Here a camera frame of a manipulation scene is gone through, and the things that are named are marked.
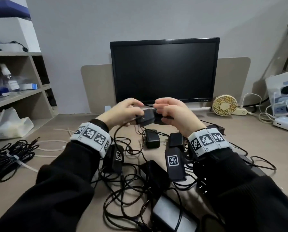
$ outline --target yellow fan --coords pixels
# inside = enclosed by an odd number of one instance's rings
[[[237,101],[231,95],[221,95],[215,98],[213,102],[213,111],[219,116],[247,114],[247,110],[237,107]]]

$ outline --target monitor bezel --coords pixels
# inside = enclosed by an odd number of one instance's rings
[[[169,40],[141,40],[141,41],[111,41],[111,59],[112,59],[112,70],[113,70],[113,79],[114,79],[114,89],[115,89],[115,99],[116,103],[123,101],[122,98],[119,97],[119,92],[117,88],[116,82],[116,70],[115,70],[115,57],[114,57],[114,47],[115,46],[132,46],[132,45],[160,45],[160,44],[185,44],[185,43],[215,43],[215,54],[214,54],[214,69],[213,69],[213,77],[211,82],[211,92],[208,98],[186,98],[179,99],[182,102],[209,102],[213,99],[214,87],[215,87],[215,77],[216,77],[216,69],[217,69],[217,61],[218,61],[218,52],[219,52],[219,43],[220,38],[192,38],[192,39],[169,39]],[[144,104],[153,104],[154,100],[149,101],[141,101]]]

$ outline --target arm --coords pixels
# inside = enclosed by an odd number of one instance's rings
[[[188,137],[206,126],[181,101],[160,98],[154,107],[162,118]],[[212,206],[223,215],[227,231],[288,231],[288,199],[269,176],[258,176],[230,148],[206,153],[206,178]]]
[[[126,99],[90,122],[109,132],[144,114],[132,104],[143,106],[136,99]],[[0,218],[0,231],[75,231],[94,195],[90,183],[99,162],[98,151],[79,141],[69,142],[50,165],[40,168],[36,184]]]

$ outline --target bottle label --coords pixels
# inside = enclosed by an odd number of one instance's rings
[[[9,84],[11,90],[19,89],[19,85],[18,85],[16,80],[10,80],[10,81],[8,81],[8,84]]]

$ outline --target white power bank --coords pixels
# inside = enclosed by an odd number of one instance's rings
[[[278,117],[274,120],[273,125],[288,130],[288,117]]]

